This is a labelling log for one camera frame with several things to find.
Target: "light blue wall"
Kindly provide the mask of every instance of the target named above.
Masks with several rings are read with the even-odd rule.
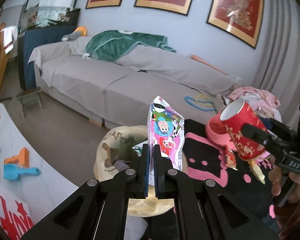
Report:
[[[169,45],[184,55],[198,55],[233,77],[251,85],[267,42],[270,0],[265,0],[260,37],[256,49],[206,23],[212,0],[193,0],[189,15],[133,7],[135,0],[122,0],[120,7],[85,9],[87,0],[78,0],[80,25],[89,35],[109,29],[129,30],[167,36]]]

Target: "gray sofa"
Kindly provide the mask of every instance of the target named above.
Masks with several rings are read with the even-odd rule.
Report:
[[[215,111],[196,109],[184,97],[202,93],[213,98],[240,86],[202,63],[159,48],[139,45],[116,63],[83,59],[90,39],[39,46],[29,61],[35,62],[43,92],[110,129],[146,125],[149,105],[158,95],[184,118],[205,124]]]

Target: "human hand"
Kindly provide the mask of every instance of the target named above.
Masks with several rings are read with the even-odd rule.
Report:
[[[274,165],[275,157],[273,155],[270,156],[270,163]],[[273,186],[271,193],[274,196],[277,196],[281,192],[281,178],[282,178],[282,170],[279,167],[274,167],[270,172],[269,172],[269,179],[272,181]],[[289,203],[297,203],[300,200],[300,175],[295,174],[293,172],[289,173],[289,178],[298,183],[297,187],[295,190],[290,194],[288,198]]]

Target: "orange toy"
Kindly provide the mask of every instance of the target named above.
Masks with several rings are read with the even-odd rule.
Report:
[[[29,150],[25,147],[20,150],[19,154],[4,160],[4,164],[19,163],[25,168],[29,168]]]

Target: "blue toy shovel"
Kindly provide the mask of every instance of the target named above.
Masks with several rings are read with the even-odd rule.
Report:
[[[4,179],[17,181],[20,175],[39,176],[41,171],[38,168],[18,168],[15,164],[4,164]]]

